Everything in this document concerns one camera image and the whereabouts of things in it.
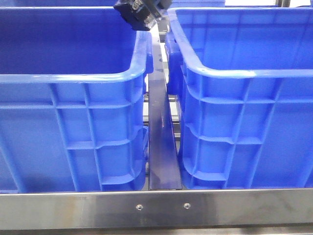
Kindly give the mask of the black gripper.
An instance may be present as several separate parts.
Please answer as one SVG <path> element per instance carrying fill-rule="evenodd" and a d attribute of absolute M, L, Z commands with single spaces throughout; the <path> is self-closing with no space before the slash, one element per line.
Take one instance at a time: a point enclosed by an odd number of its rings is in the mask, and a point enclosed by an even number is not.
<path fill-rule="evenodd" d="M 133 30 L 149 31 L 171 4 L 171 0 L 118 0 L 113 7 Z"/>

